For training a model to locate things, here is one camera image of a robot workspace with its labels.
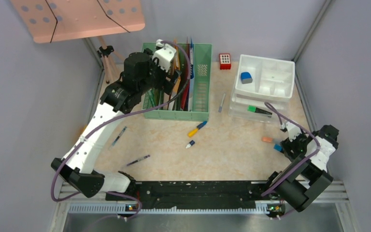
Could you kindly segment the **green children's book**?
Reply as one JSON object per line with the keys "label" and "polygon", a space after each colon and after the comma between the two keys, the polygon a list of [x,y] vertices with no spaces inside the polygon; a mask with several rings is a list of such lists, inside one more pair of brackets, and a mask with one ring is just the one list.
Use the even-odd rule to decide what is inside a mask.
{"label": "green children's book", "polygon": [[147,108],[153,108],[153,107],[157,106],[154,89],[151,89],[146,93],[145,103],[146,103]]}

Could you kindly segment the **green file rack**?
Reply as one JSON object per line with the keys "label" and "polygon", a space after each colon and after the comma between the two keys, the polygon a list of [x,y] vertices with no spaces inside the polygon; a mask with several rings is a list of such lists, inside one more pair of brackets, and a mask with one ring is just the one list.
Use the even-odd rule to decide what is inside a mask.
{"label": "green file rack", "polygon": [[209,118],[209,95],[212,61],[212,45],[192,43],[194,86],[191,111],[174,111],[172,108],[158,109],[146,112],[146,119],[180,120],[180,121],[207,121]]}

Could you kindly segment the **red translucent file folder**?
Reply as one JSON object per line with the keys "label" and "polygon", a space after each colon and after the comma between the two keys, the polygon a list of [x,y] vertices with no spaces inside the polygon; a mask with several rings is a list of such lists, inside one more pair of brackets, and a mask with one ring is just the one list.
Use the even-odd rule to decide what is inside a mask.
{"label": "red translucent file folder", "polygon": [[[191,58],[190,58],[190,41],[189,41],[188,38],[187,38],[187,41],[186,41],[186,52],[187,52],[187,57],[189,58],[189,61],[191,61]],[[181,107],[180,107],[182,111],[188,111],[189,87],[190,87],[190,83],[188,83],[185,86],[185,90],[182,94]]]}

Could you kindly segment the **green capped highlighter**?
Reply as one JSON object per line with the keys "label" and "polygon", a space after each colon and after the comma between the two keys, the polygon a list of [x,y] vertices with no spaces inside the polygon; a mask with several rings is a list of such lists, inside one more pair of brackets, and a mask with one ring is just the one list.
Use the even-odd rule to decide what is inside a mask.
{"label": "green capped highlighter", "polygon": [[252,106],[252,105],[249,105],[247,107],[247,111],[248,112],[252,112],[252,113],[257,113],[257,114],[261,114],[261,115],[266,115],[268,117],[271,117],[272,116],[272,113],[267,111],[267,110],[264,110],[264,109],[261,109],[261,108],[258,108],[256,106]]}

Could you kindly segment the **clear plastic drawer unit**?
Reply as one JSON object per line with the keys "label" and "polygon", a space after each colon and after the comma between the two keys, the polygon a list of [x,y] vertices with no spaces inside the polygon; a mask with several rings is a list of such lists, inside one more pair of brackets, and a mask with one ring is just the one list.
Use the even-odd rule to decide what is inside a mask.
{"label": "clear plastic drawer unit", "polygon": [[[240,73],[250,72],[253,82],[243,85]],[[228,114],[252,121],[278,123],[278,115],[265,106],[270,103],[278,112],[287,114],[295,85],[295,63],[288,60],[240,55]],[[267,110],[271,117],[247,111],[249,105]]]}

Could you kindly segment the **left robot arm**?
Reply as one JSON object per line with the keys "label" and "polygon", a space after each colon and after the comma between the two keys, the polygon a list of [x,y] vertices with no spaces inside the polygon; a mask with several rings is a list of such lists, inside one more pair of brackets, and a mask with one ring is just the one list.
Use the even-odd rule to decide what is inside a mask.
{"label": "left robot arm", "polygon": [[95,163],[115,128],[126,117],[136,115],[132,109],[142,96],[159,89],[170,94],[180,70],[170,73],[177,55],[175,49],[162,48],[131,53],[124,60],[124,68],[117,81],[109,84],[101,95],[95,113],[75,145],[62,158],[55,158],[51,168],[56,172],[53,182],[61,177],[87,198],[100,191],[117,192],[124,200],[134,197],[136,188],[124,173],[102,174],[95,171]]}

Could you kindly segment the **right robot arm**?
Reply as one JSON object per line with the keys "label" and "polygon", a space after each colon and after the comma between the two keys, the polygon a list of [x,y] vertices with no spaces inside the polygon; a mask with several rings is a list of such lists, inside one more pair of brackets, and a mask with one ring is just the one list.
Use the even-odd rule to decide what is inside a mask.
{"label": "right robot arm", "polygon": [[333,181],[327,172],[329,157],[338,148],[339,130],[332,125],[324,125],[312,132],[320,143],[320,150],[299,168],[295,169],[282,183],[296,164],[317,149],[315,140],[303,131],[294,139],[280,142],[281,152],[291,164],[281,172],[274,172],[264,186],[264,193],[270,199],[282,197],[297,212],[305,210]]}

